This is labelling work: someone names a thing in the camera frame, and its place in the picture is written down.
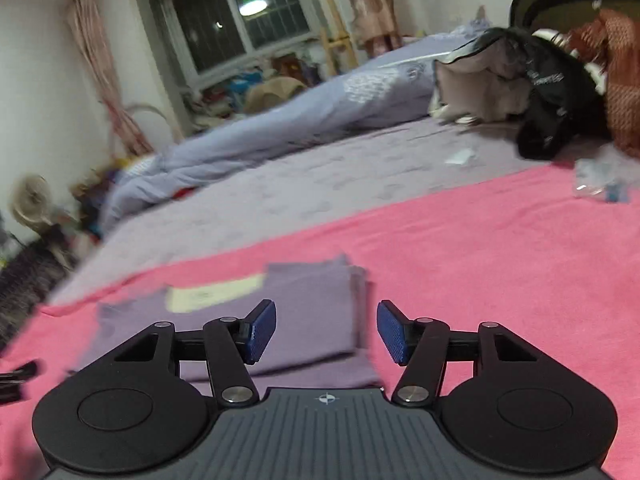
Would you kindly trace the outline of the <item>pink checked curtain left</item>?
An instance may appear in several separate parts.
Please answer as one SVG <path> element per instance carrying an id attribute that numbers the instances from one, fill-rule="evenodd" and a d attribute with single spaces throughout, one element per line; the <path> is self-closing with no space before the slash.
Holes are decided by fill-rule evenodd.
<path id="1" fill-rule="evenodd" d="M 151 154 L 152 145 L 122 102 L 119 78 L 98 2 L 70 0 L 67 24 L 110 122 L 112 155 L 115 155 L 115 140 L 119 140 L 127 156 Z"/>

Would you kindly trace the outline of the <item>small plastic packet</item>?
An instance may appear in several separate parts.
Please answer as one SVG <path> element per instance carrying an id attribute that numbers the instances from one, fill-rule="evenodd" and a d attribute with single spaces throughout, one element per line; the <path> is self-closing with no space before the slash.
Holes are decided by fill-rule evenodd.
<path id="1" fill-rule="evenodd" d="M 607 204 L 628 204 L 628 182 L 607 162 L 577 159 L 574 165 L 574 196 Z"/>

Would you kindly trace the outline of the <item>red plaid garment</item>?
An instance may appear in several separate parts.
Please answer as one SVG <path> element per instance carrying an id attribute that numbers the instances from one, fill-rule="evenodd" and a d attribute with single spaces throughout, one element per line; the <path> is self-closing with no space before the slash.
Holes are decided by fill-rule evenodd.
<path id="1" fill-rule="evenodd" d="M 639 158 L 639 22 L 603 8 L 567 33 L 566 48 L 604 70 L 608 130 L 616 148 Z"/>

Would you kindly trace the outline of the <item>white electric fan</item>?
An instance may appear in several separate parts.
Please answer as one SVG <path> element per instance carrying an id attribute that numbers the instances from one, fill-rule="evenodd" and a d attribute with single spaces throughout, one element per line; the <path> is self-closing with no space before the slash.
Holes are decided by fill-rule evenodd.
<path id="1" fill-rule="evenodd" d="M 26 174 L 16 181 L 9 206 L 13 218 L 27 229 L 41 234 L 53 226 L 50 186 L 39 174 Z"/>

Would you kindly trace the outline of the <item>pink checked curtain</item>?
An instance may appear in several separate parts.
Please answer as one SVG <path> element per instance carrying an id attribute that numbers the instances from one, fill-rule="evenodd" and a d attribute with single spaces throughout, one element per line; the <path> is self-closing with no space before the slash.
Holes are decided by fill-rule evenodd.
<path id="1" fill-rule="evenodd" d="M 151 154 L 152 145 L 122 102 L 119 78 L 98 2 L 70 0 L 67 24 L 110 122 L 112 155 L 115 155 L 115 140 L 119 140 L 127 156 Z"/>
<path id="2" fill-rule="evenodd" d="M 369 58 L 402 46 L 394 0 L 349 0 L 354 11 L 352 30 L 358 47 Z"/>

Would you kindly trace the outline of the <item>white paper scrap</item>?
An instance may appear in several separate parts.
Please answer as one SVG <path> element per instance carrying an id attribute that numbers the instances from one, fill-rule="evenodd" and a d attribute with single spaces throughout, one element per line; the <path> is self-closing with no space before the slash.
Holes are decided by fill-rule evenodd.
<path id="1" fill-rule="evenodd" d="M 468 166 L 476 157 L 476 151 L 472 148 L 464 148 L 457 151 L 445 160 L 448 166 Z"/>

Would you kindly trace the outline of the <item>wooden easel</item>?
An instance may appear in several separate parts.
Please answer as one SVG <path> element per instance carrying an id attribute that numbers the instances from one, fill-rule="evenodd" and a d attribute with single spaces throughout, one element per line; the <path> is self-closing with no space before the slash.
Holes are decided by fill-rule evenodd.
<path id="1" fill-rule="evenodd" d="M 320 29 L 320 42 L 326 55 L 326 70 L 329 77 L 338 75 L 338 58 L 344 53 L 347 67 L 354 70 L 359 66 L 358 58 L 352 43 L 352 36 L 348 32 L 335 0 L 326 0 L 330 11 L 335 34 L 330 36 L 328 31 Z"/>

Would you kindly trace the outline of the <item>blue-grey floral duvet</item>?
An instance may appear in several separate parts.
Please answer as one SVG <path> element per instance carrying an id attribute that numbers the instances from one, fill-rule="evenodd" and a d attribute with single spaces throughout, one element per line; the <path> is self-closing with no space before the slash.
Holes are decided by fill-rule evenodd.
<path id="1" fill-rule="evenodd" d="M 427 36 L 271 110 L 146 156 L 123 171 L 108 193 L 100 211 L 101 234 L 188 188 L 202 188 L 316 145 L 425 117 L 435 90 L 434 59 L 474 37 L 463 30 Z"/>

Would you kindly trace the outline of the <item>pink hula hoop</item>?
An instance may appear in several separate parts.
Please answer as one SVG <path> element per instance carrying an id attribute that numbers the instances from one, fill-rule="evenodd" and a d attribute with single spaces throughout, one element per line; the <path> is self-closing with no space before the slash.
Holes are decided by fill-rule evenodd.
<path id="1" fill-rule="evenodd" d="M 144 145 L 148 153 L 166 151 L 180 144 L 184 135 L 175 117 L 146 103 L 134 103 L 124 107 L 128 125 L 134 127 L 134 144 Z"/>

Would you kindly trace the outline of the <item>tan cat bed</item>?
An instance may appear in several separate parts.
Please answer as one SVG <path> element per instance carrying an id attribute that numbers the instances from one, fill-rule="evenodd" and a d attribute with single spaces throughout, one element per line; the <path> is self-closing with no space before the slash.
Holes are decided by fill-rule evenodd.
<path id="1" fill-rule="evenodd" d="M 273 77 L 246 92 L 243 112 L 255 115 L 271 110 L 307 90 L 306 84 L 292 77 Z"/>

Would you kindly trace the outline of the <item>pink checked curtain right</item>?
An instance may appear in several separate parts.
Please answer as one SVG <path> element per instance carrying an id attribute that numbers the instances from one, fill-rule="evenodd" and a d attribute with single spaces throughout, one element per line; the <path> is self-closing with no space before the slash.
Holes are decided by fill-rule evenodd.
<path id="1" fill-rule="evenodd" d="M 394 0 L 349 0 L 354 11 L 352 30 L 358 47 L 369 58 L 402 46 Z"/>

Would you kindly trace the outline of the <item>black and beige jacket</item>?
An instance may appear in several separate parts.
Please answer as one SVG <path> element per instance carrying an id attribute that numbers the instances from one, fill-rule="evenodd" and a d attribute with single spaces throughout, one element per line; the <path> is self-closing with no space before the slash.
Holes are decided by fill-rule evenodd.
<path id="1" fill-rule="evenodd" d="M 554 159 L 575 139 L 608 141 L 604 92 L 587 65 L 519 28 L 490 28 L 434 62 L 440 117 L 521 124 L 518 154 Z"/>

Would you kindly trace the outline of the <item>lavender butterfly bed sheet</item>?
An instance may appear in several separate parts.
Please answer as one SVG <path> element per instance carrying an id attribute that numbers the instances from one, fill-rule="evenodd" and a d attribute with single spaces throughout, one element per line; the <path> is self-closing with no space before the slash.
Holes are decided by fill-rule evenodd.
<path id="1" fill-rule="evenodd" d="M 69 304 L 168 263 L 203 258 L 426 194 L 514 174 L 513 124 L 433 118 L 311 148 L 247 169 L 122 222 L 49 296 Z M 468 166 L 448 166 L 472 148 Z"/>

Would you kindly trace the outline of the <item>pink towel blanket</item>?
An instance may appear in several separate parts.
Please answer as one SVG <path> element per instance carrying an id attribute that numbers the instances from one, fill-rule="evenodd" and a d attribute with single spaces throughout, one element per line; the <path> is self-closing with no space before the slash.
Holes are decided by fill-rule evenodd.
<path id="1" fill-rule="evenodd" d="M 456 330 L 496 321 L 602 389 L 620 418 L 606 470 L 639 474 L 639 203 L 573 195 L 558 166 L 427 195 L 235 252 L 128 276 L 71 304 L 41 307 L 2 370 L 43 359 L 22 402 L 1 411 L 1 474 L 29 479 L 40 457 L 32 411 L 84 351 L 100 300 L 195 287 L 270 262 L 349 256 L 378 299 Z"/>

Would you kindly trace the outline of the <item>window with bars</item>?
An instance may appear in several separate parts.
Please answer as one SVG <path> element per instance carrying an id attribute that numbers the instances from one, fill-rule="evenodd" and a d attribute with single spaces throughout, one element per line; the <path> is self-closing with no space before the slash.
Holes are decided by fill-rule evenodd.
<path id="1" fill-rule="evenodd" d="M 320 0 L 149 0 L 178 84 L 203 88 L 318 38 Z"/>

